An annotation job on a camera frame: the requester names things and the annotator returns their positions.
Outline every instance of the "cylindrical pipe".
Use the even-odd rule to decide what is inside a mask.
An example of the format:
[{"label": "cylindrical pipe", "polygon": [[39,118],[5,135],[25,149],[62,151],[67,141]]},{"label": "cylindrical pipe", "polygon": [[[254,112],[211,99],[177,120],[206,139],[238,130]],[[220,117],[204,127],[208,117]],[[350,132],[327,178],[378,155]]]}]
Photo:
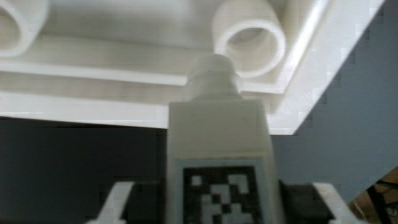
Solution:
[{"label": "cylindrical pipe", "polygon": [[48,17],[48,0],[0,0],[0,57],[26,51]]},{"label": "cylindrical pipe", "polygon": [[225,0],[213,18],[215,53],[229,57],[241,78],[266,74],[286,50],[284,32],[266,0]]},{"label": "cylindrical pipe", "polygon": [[193,63],[184,86],[186,100],[240,97],[241,79],[225,56],[208,55]]}]

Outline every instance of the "qr code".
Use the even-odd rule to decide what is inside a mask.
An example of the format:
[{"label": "qr code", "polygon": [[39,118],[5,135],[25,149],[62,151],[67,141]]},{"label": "qr code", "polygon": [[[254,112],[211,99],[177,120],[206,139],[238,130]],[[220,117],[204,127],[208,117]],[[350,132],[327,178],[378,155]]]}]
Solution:
[{"label": "qr code", "polygon": [[263,224],[252,166],[183,169],[184,224]]}]

